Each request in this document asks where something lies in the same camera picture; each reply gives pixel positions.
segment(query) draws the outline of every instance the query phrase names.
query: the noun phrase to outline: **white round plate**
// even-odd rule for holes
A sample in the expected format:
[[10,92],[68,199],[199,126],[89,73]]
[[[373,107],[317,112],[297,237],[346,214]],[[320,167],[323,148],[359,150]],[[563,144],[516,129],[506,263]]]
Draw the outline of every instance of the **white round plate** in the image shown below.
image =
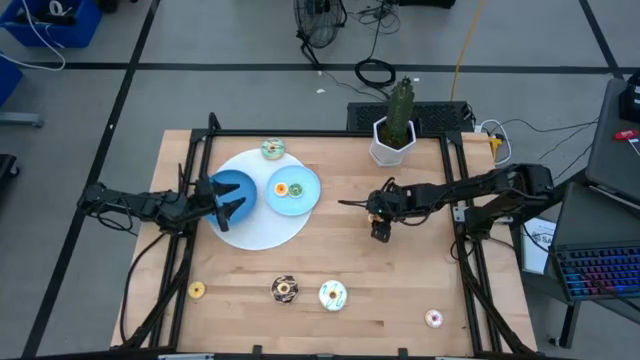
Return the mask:
[[[302,163],[290,154],[284,154],[278,160],[267,160],[260,149],[252,149],[227,160],[216,172],[240,170],[253,179],[256,188],[264,189],[273,173],[289,165]],[[216,235],[231,246],[244,250],[266,250],[282,245],[296,236],[310,216],[311,212],[295,217],[278,214],[267,204],[264,190],[259,190],[253,211],[242,222],[229,226],[227,232],[220,231],[216,225],[210,225]]]

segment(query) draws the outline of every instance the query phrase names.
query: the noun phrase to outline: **blue bowl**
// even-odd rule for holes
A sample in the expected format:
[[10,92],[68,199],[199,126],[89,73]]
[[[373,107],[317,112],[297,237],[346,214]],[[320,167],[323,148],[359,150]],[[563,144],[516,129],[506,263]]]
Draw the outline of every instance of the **blue bowl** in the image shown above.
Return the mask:
[[[244,220],[253,210],[258,191],[256,183],[251,177],[239,170],[222,170],[209,177],[209,181],[217,181],[221,184],[239,184],[236,190],[218,197],[218,203],[232,202],[240,198],[246,198],[245,202],[231,215],[229,225],[235,225]],[[215,215],[207,215],[207,220],[212,224],[218,225],[218,219]]]

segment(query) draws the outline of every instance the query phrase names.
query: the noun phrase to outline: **chocolate donut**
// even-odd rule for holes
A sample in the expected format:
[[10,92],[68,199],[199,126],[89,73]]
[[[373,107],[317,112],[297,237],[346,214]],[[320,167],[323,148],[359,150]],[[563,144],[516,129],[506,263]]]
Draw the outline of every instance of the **chocolate donut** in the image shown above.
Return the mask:
[[271,284],[271,295],[277,302],[288,304],[298,296],[298,283],[291,275],[278,276]]

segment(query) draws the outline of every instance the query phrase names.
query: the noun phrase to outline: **yellow cable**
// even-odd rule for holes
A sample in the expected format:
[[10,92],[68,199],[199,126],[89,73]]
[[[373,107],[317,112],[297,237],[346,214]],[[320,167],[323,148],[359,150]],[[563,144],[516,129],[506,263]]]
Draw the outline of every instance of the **yellow cable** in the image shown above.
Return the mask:
[[462,47],[462,51],[460,52],[460,56],[458,57],[458,63],[456,64],[456,72],[453,75],[453,86],[451,87],[451,98],[449,99],[449,101],[453,101],[453,95],[456,93],[456,83],[458,82],[458,72],[460,71],[460,64],[462,63],[462,58],[464,58],[464,52],[467,50],[467,46],[469,46],[469,42],[471,42],[473,33],[476,31],[476,23],[480,18],[480,13],[482,12],[484,3],[485,3],[485,0],[480,0],[480,2],[478,2],[476,13],[473,16],[473,21],[471,22],[471,28],[467,33],[467,39],[464,41],[464,46]]

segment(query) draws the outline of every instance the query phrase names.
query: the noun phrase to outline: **small yellow donut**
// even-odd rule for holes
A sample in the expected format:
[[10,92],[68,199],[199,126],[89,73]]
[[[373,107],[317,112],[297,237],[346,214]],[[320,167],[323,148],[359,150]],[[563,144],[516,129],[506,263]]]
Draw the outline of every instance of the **small yellow donut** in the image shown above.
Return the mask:
[[204,295],[205,291],[206,291],[206,288],[204,287],[204,284],[202,283],[202,281],[192,282],[191,285],[189,285],[189,289],[188,289],[189,296],[192,299],[200,299],[202,295]]
[[273,189],[278,196],[286,196],[289,192],[289,186],[285,183],[277,183],[276,187]]

